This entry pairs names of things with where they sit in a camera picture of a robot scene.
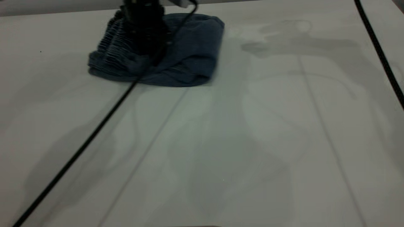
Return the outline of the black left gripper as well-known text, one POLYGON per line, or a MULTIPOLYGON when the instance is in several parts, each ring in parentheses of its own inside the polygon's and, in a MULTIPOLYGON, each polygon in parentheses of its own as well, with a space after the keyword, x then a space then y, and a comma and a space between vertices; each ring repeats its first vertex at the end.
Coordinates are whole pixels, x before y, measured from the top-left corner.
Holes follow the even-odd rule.
POLYGON ((130 35, 140 43, 135 44, 136 55, 157 66, 170 46, 166 43, 171 32, 163 21, 164 7, 159 0, 124 0, 121 10, 130 35), (152 54, 152 45, 159 44, 161 46, 152 54))

